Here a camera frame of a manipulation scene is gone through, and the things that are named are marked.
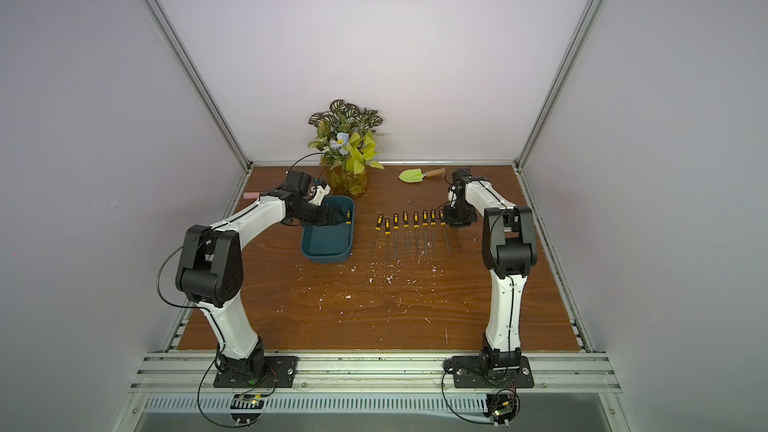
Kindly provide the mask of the teal plastic storage box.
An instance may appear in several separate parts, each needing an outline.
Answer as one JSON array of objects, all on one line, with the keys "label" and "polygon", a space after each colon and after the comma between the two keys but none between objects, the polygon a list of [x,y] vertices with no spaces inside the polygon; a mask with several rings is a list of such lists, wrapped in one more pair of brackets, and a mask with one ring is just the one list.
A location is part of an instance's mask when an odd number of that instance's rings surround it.
[{"label": "teal plastic storage box", "polygon": [[[332,264],[346,261],[354,243],[355,202],[347,196],[327,196],[324,205],[339,207],[344,220],[334,226],[311,226],[303,230],[300,250],[311,262]],[[353,223],[346,225],[346,211],[352,210]]]}]

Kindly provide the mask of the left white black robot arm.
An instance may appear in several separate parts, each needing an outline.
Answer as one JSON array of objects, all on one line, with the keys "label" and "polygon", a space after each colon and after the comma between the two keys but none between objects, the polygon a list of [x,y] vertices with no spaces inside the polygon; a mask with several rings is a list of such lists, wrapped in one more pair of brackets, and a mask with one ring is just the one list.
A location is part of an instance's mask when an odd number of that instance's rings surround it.
[{"label": "left white black robot arm", "polygon": [[241,211],[187,230],[175,285],[207,318],[219,344],[221,370],[249,376],[266,370],[263,341],[250,325],[241,298],[244,247],[271,226],[294,220],[314,232],[328,228],[333,234],[350,234],[354,205],[340,200],[325,181],[291,170],[279,187],[262,192]]}]

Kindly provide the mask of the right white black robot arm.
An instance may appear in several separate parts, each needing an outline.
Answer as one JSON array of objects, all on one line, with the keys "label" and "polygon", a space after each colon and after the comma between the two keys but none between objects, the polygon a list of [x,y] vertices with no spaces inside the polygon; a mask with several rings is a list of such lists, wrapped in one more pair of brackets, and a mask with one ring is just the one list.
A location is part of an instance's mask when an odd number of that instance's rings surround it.
[{"label": "right white black robot arm", "polygon": [[490,274],[491,305],[480,352],[481,367],[486,372],[518,368],[522,364],[523,292],[538,261],[533,212],[507,200],[490,181],[467,168],[452,173],[448,203],[442,211],[453,228],[482,222],[480,251]]}]

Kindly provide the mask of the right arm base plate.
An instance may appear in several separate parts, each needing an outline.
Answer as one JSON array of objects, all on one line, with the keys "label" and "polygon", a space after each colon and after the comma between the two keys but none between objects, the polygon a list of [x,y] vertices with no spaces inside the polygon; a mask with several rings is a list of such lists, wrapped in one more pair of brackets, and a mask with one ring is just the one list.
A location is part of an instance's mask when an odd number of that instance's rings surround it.
[{"label": "right arm base plate", "polygon": [[444,371],[457,389],[532,389],[535,386],[532,368],[526,356],[517,366],[502,366],[485,370],[479,356],[458,355],[443,361]]}]

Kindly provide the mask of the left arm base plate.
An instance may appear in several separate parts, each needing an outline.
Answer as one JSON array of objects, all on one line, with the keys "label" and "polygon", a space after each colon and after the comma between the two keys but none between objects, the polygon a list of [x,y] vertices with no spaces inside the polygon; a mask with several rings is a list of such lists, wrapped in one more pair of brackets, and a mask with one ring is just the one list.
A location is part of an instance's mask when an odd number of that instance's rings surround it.
[{"label": "left arm base plate", "polygon": [[290,355],[233,359],[221,356],[215,388],[291,388],[299,358]]}]

